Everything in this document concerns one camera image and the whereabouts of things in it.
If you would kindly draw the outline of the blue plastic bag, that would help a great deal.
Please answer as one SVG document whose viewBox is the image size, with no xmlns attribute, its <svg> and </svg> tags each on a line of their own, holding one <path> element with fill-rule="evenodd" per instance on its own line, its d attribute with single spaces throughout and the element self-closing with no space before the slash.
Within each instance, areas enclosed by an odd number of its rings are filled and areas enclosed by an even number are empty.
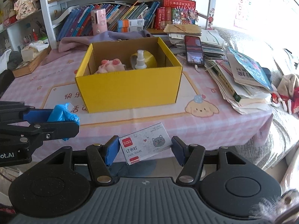
<svg viewBox="0 0 299 224">
<path fill-rule="evenodd" d="M 80 118 L 69 110 L 70 103 L 56 105 L 47 122 L 74 121 L 80 125 Z"/>
</svg>

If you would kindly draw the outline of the staples box red white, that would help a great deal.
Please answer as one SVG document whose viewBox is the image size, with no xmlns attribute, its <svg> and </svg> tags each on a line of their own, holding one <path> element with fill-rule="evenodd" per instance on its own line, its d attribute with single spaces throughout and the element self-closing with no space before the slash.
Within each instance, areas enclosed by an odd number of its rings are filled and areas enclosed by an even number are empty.
<svg viewBox="0 0 299 224">
<path fill-rule="evenodd" d="M 162 123 L 123 136 L 119 142 L 128 165 L 153 157 L 172 146 Z"/>
</svg>

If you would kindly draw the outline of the pink plush pig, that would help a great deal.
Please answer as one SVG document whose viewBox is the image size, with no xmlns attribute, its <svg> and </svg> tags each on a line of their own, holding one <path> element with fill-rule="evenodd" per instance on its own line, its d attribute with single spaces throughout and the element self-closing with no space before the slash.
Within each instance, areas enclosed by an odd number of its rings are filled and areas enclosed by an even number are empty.
<svg viewBox="0 0 299 224">
<path fill-rule="evenodd" d="M 119 59 L 113 60 L 102 60 L 101 65 L 98 67 L 96 74 L 125 71 L 126 65 L 123 64 Z"/>
</svg>

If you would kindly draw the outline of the blue spray bottle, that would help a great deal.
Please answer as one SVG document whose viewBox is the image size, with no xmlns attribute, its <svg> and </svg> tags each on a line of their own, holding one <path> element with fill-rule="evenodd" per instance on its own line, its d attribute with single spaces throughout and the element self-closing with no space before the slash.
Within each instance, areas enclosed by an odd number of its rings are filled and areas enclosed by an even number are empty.
<svg viewBox="0 0 299 224">
<path fill-rule="evenodd" d="M 144 50 L 138 50 L 135 69 L 146 69 L 146 68 L 147 65 L 145 63 Z"/>
</svg>

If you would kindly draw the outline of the wooden chess box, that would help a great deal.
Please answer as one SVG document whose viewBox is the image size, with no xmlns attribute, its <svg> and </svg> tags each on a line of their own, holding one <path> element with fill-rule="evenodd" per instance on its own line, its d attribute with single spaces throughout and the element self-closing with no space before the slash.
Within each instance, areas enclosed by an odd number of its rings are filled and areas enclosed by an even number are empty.
<svg viewBox="0 0 299 224">
<path fill-rule="evenodd" d="M 40 65 L 40 63 L 47 57 L 50 53 L 51 47 L 43 50 L 37 57 L 32 61 L 22 62 L 16 69 L 13 70 L 13 75 L 15 78 L 29 75 L 34 72 L 34 70 Z"/>
</svg>

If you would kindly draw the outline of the tissue pack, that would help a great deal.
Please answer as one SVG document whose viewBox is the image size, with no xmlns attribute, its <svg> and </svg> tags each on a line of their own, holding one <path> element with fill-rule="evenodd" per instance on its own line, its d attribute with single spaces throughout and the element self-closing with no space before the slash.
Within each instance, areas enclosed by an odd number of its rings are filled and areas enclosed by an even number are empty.
<svg viewBox="0 0 299 224">
<path fill-rule="evenodd" d="M 43 41 L 34 41 L 21 50 L 21 56 L 24 62 L 34 60 L 42 51 L 49 47 L 48 43 Z"/>
</svg>

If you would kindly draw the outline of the yellow cardboard box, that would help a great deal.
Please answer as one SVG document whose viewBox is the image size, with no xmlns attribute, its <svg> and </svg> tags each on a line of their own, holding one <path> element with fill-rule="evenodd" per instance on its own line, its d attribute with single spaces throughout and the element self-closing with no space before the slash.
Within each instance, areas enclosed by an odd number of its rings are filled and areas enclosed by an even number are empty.
<svg viewBox="0 0 299 224">
<path fill-rule="evenodd" d="M 156 68 L 131 69 L 130 57 L 149 51 Z M 102 60 L 120 59 L 125 71 L 96 74 Z M 89 113 L 176 103 L 182 65 L 159 37 L 91 43 L 75 81 Z"/>
</svg>

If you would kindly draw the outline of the pink purple blanket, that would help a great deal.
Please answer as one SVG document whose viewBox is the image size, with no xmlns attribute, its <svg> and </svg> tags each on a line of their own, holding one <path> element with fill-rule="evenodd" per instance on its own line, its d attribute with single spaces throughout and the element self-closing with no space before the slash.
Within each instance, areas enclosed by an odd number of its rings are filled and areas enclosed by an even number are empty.
<svg viewBox="0 0 299 224">
<path fill-rule="evenodd" d="M 153 35 L 147 30 L 133 32 L 113 32 L 106 31 L 94 36 L 74 36 L 64 37 L 57 49 L 52 49 L 47 55 L 43 64 L 48 64 L 58 58 L 71 53 L 72 50 L 86 51 L 91 43 L 99 43 L 105 41 L 124 41 L 137 38 L 151 38 Z"/>
</svg>

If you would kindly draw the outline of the pile of papers and books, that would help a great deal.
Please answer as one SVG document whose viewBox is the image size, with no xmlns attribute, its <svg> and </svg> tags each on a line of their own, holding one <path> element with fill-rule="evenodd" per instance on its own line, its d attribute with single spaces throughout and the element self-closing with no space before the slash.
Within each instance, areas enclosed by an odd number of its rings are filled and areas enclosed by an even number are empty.
<svg viewBox="0 0 299 224">
<path fill-rule="evenodd" d="M 231 48 L 216 30 L 167 25 L 164 31 L 180 50 L 186 49 L 186 35 L 200 38 L 205 65 L 192 66 L 197 72 L 207 71 L 211 75 L 223 99 L 238 113 L 245 115 L 270 110 L 273 87 L 269 69 Z"/>
</svg>

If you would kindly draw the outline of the black smartphone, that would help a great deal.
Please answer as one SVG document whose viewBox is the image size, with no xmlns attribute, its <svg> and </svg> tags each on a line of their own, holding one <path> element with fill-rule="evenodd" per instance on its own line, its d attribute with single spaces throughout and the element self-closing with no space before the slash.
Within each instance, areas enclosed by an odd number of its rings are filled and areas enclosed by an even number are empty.
<svg viewBox="0 0 299 224">
<path fill-rule="evenodd" d="M 197 36 L 186 35 L 184 37 L 184 43 L 186 48 L 187 64 L 203 67 L 205 62 L 200 38 Z"/>
</svg>

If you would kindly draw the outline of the pink device box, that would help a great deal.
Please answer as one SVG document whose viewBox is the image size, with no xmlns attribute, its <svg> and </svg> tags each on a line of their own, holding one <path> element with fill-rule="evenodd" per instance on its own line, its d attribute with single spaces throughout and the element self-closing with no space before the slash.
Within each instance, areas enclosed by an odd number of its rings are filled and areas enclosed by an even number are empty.
<svg viewBox="0 0 299 224">
<path fill-rule="evenodd" d="M 91 22 L 92 22 L 93 35 L 97 35 L 108 31 L 105 9 L 92 10 Z"/>
</svg>

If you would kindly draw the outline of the orange white medicine box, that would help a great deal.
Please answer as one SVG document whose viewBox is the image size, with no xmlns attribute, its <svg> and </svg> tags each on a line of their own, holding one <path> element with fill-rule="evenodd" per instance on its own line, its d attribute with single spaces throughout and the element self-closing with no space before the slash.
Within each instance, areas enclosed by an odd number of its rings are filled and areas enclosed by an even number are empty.
<svg viewBox="0 0 299 224">
<path fill-rule="evenodd" d="M 119 20 L 117 27 L 117 32 L 140 32 L 144 28 L 144 19 Z"/>
</svg>

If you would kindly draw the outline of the row of leaning books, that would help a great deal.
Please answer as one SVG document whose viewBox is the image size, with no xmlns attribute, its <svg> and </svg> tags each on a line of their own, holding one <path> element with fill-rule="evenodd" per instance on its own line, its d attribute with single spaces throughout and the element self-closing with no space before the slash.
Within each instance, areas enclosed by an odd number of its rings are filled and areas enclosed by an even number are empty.
<svg viewBox="0 0 299 224">
<path fill-rule="evenodd" d="M 119 20 L 144 19 L 144 28 L 163 30 L 168 24 L 196 24 L 199 13 L 190 0 L 143 1 L 134 4 L 99 3 L 72 8 L 64 19 L 56 40 L 64 37 L 92 36 L 91 11 L 105 9 L 108 31 L 117 32 Z"/>
</svg>

